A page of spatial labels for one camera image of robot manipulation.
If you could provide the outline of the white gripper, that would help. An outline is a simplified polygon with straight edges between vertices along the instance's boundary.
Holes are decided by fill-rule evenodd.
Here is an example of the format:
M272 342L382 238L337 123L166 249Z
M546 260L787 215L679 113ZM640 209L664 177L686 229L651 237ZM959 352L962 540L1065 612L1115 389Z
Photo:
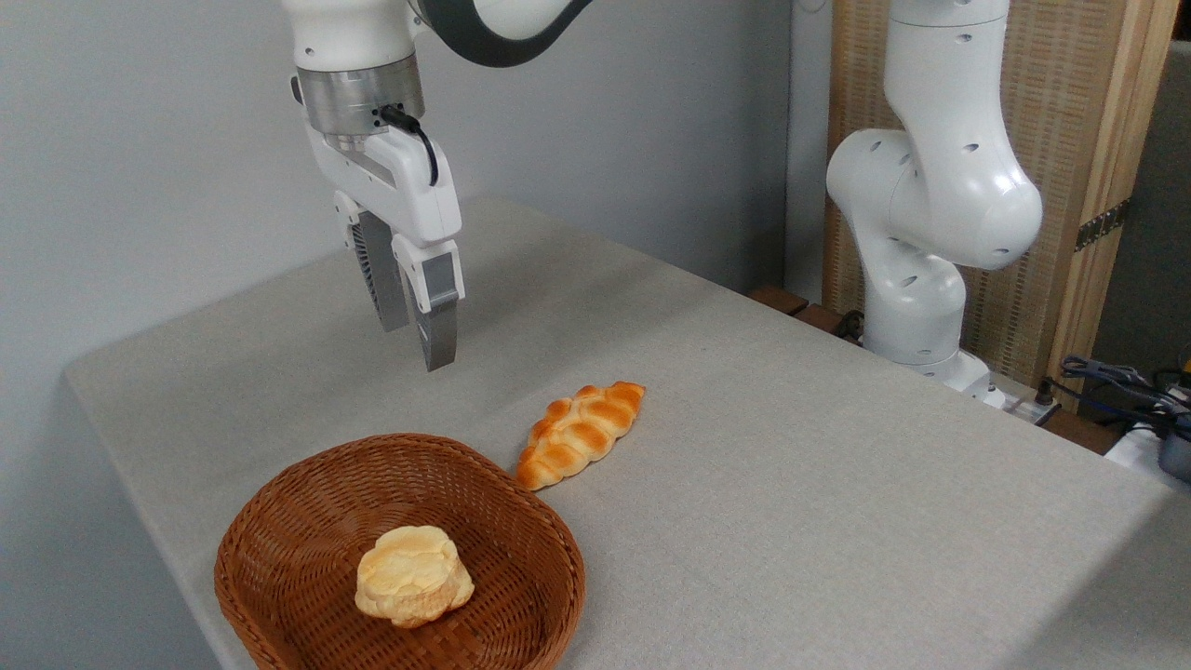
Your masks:
M441 148L434 144L438 179L431 184L424 143L401 130L366 136L361 152L354 154L342 154L339 144L314 129L306 133L316 164L341 190L335 194L337 221L384 331L409 324L405 289L426 369L451 364L459 347L456 308L463 300L459 246L451 238L462 228L462 217ZM393 237L387 223L400 234Z

